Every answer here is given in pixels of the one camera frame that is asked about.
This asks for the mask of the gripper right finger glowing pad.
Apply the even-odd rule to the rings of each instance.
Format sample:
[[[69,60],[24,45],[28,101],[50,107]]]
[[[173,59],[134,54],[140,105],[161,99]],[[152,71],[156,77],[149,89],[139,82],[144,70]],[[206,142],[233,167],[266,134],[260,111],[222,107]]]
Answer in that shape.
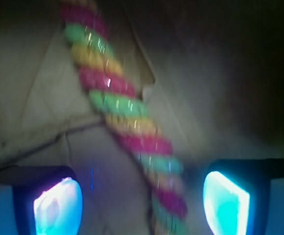
[[[284,159],[221,159],[203,184],[215,235],[284,235]]]

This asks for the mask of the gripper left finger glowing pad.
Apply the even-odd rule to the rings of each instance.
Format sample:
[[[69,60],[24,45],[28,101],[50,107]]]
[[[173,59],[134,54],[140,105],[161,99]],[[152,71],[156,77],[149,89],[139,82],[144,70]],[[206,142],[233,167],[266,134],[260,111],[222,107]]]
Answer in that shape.
[[[76,235],[83,194],[68,166],[0,169],[0,235]]]

